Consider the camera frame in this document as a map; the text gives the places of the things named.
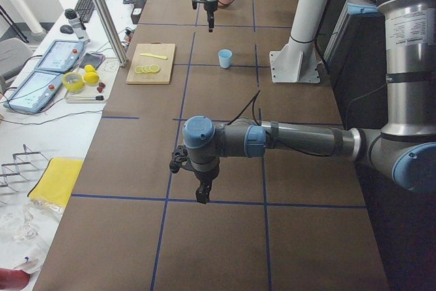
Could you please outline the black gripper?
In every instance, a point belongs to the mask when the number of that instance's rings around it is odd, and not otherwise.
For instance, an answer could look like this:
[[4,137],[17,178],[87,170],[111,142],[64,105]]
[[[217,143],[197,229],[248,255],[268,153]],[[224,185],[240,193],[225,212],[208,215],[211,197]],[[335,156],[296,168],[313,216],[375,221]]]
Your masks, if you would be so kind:
[[215,15],[214,13],[218,9],[218,0],[216,1],[205,1],[204,9],[207,13],[207,21],[208,21],[208,32],[213,32],[215,28]]
[[219,158],[214,157],[207,163],[197,163],[191,160],[191,165],[195,176],[201,182],[196,190],[196,200],[199,203],[207,204],[210,202],[212,182],[219,175]]

